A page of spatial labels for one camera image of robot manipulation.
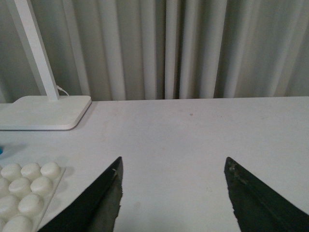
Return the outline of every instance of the white table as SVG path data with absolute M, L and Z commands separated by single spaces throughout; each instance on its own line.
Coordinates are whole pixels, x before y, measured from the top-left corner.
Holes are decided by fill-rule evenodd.
M 93 102 L 70 131 L 0 131 L 0 164 L 66 172 L 41 225 L 118 156 L 115 232 L 239 232 L 227 156 L 309 213 L 309 97 Z

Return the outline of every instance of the white curtain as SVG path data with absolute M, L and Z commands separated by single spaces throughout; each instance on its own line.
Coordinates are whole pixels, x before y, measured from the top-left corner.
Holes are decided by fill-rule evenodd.
M 308 0 L 31 0 L 57 85 L 93 101 L 309 95 Z M 44 95 L 0 1 L 0 103 Z

